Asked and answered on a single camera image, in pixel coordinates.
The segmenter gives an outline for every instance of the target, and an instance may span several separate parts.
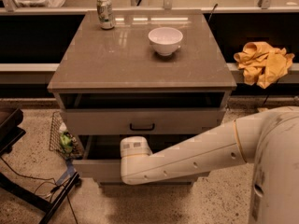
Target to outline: black chair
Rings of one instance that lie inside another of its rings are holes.
[[[0,157],[4,153],[12,151],[12,146],[26,134],[26,131],[18,127],[23,120],[23,113],[20,109],[0,108]],[[29,204],[45,212],[39,223],[48,223],[55,211],[59,208],[68,192],[79,182],[78,173],[67,181],[62,191],[55,200],[50,203],[45,199],[36,196],[34,193],[20,187],[10,181],[0,170],[0,188],[12,193],[13,195],[25,200]]]

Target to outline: drawer handle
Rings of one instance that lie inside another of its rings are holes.
[[[151,124],[151,127],[148,128],[148,129],[134,128],[134,127],[133,127],[133,124],[130,123],[130,130],[131,130],[131,131],[153,131],[154,129],[155,129],[155,124],[154,124],[154,123],[152,123],[152,124]]]

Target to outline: cabinet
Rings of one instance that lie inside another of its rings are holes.
[[[68,130],[84,146],[74,161],[81,176],[121,182],[120,141],[143,135],[153,152],[219,125],[235,81],[200,10],[116,11],[102,30],[85,15],[55,72],[53,92]],[[178,51],[161,57],[150,30],[179,29]],[[197,176],[170,180],[192,183]]]

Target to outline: white bowl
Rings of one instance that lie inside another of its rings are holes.
[[[159,27],[149,32],[149,43],[162,56],[169,56],[180,47],[183,33],[172,27]]]

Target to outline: drawer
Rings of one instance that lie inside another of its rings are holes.
[[[69,132],[77,135],[201,133],[218,126],[225,109],[78,110],[62,112]]]
[[[121,160],[74,160],[73,164],[80,177],[93,178],[99,186],[124,184],[121,180]],[[184,176],[153,184],[192,185],[200,176],[208,176],[208,173]]]

